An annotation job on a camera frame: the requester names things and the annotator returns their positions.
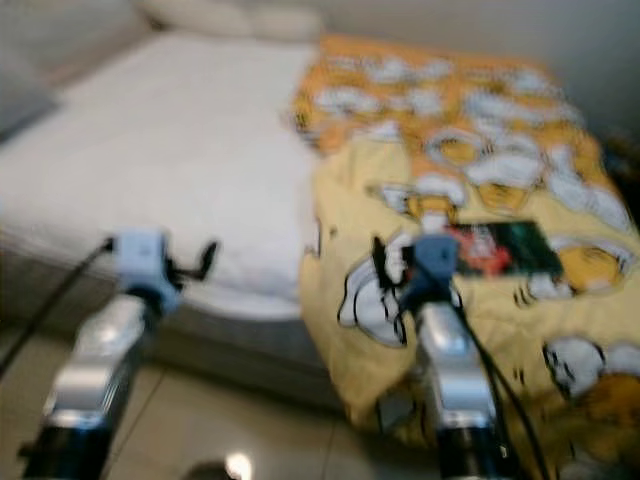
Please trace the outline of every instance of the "white mattress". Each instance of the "white mattress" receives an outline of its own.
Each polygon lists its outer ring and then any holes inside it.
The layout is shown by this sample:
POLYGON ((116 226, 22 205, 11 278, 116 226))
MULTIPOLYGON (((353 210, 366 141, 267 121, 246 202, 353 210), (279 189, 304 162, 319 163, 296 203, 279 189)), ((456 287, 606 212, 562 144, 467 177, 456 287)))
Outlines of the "white mattress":
POLYGON ((281 113, 312 56, 168 33, 68 88, 58 112, 0 149, 5 244, 71 264, 119 228, 161 226, 192 265, 219 239, 188 301, 240 319, 299 318, 316 160, 281 113))

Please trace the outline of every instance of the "white pillow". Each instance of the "white pillow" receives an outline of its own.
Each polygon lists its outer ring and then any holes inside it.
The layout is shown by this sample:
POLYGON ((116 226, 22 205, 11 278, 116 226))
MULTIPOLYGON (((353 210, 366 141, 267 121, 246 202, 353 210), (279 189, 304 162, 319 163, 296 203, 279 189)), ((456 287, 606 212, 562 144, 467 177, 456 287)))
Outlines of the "white pillow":
POLYGON ((250 16, 257 38, 312 42, 324 32, 322 16, 309 7, 260 5, 250 12, 250 16))
POLYGON ((237 2, 212 0, 137 0, 152 18, 171 27, 207 35, 249 37, 251 20, 237 2))

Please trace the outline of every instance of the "cartoon print blanket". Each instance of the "cartoon print blanket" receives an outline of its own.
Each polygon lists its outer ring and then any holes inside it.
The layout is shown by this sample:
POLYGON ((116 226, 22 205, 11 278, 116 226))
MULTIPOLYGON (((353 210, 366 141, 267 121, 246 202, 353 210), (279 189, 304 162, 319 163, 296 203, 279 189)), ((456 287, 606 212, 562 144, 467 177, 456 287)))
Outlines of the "cartoon print blanket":
MULTIPOLYGON (((314 178, 318 231, 300 291, 351 420, 431 441, 414 327, 396 315, 400 292, 379 288, 372 237, 398 278, 401 247, 422 232, 533 219, 563 275, 456 276, 456 294, 551 467, 582 451, 637 463, 640 238, 560 89, 517 62, 346 37, 321 52, 294 104, 300 132, 331 154, 314 178)), ((525 445, 516 421, 512 436, 525 445)))

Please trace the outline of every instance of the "white wall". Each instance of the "white wall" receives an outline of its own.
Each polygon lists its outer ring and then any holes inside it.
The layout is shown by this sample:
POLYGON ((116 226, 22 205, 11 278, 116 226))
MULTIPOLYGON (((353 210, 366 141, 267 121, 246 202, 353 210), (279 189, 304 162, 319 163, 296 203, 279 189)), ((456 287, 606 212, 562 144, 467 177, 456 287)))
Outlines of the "white wall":
POLYGON ((640 138, 640 0, 288 1, 340 32, 541 60, 592 128, 640 138))

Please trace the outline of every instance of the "bedsheet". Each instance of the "bedsheet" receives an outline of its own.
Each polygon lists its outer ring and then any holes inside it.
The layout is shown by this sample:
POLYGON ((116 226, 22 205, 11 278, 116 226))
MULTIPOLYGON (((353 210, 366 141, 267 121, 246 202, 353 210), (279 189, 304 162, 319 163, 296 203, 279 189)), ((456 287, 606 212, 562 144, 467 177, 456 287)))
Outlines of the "bedsheet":
POLYGON ((303 319, 352 421, 433 441, 414 326, 397 318, 400 289, 380 289, 372 237, 399 279, 400 249, 416 235, 532 219, 564 273, 457 275, 454 299, 527 407, 556 475, 580 449, 637 462, 640 238, 597 141, 548 73, 329 37, 293 108, 299 132, 329 155, 314 177, 303 319))
POLYGON ((281 113, 313 54, 166 33, 69 86, 57 112, 0 149, 3 248, 71 265, 119 228, 159 226, 191 266, 217 239, 187 300, 298 320, 315 158, 281 113))

